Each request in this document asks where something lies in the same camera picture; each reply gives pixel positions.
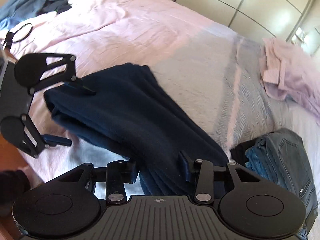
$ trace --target ribbed black plate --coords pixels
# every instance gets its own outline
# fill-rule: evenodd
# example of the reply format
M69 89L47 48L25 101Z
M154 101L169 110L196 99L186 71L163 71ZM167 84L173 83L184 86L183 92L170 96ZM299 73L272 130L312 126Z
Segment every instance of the ribbed black plate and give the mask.
M107 208L92 228L72 240L245 240L226 228L213 209L186 196L132 196L129 203ZM291 236L287 240L298 240Z

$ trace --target pink cloth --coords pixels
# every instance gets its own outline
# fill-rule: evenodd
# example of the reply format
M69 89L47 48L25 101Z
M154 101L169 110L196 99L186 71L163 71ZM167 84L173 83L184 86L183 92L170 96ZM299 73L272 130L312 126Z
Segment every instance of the pink cloth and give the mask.
M320 72L312 58L302 48L280 39L263 41L267 64L260 71L267 95L277 100L291 96L320 124Z

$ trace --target blue jeans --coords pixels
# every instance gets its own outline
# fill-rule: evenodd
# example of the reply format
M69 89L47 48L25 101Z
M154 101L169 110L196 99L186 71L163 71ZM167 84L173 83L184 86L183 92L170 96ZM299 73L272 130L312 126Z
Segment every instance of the blue jeans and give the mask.
M318 216L318 201L312 171L303 141L296 133L280 129L257 138L255 146L245 152L248 169L286 188L305 204L306 220L298 236L308 239Z

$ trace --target wooden floor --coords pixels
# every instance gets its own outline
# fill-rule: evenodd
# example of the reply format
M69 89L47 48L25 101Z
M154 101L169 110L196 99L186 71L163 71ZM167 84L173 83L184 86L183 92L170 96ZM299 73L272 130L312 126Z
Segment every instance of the wooden floor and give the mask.
M25 167L27 165L16 147L8 143L0 135L0 171L16 170L19 167Z
M0 135L0 171L16 170L27 165L19 151ZM10 240L10 237L19 239L20 236L12 216L0 218L0 240Z

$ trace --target navy blue towel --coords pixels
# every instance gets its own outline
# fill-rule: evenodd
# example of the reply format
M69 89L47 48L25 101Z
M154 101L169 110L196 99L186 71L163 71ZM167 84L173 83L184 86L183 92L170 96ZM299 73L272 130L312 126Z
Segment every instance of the navy blue towel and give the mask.
M67 85L44 93L53 120L89 143L134 158L146 195L194 193L177 168L181 150L226 166L221 147L163 91L148 66L126 63L83 81L96 95Z

